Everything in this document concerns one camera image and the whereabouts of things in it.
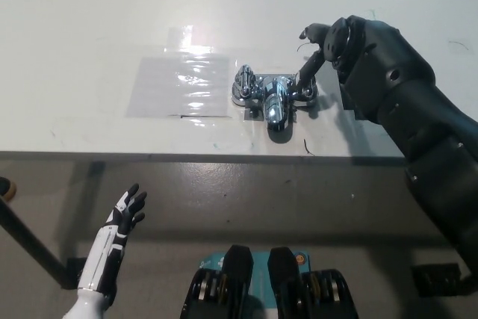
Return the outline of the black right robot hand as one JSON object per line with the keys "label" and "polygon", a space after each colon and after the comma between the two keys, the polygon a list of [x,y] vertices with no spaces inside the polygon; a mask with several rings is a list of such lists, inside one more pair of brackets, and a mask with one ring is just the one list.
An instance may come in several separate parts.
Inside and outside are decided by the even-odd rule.
{"label": "black right robot hand", "polygon": [[379,122],[379,108],[395,87],[414,80],[435,84],[429,63],[399,29],[385,22],[341,17],[333,25],[312,23],[299,38],[320,47],[341,88],[372,123]]}

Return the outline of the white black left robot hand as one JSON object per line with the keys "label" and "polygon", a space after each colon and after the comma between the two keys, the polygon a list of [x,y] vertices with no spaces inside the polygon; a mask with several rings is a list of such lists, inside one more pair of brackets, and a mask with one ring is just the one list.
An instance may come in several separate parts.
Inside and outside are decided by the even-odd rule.
{"label": "white black left robot hand", "polygon": [[116,286],[132,229],[144,219],[147,193],[132,185],[119,199],[97,232],[79,279],[78,288],[108,296]]}

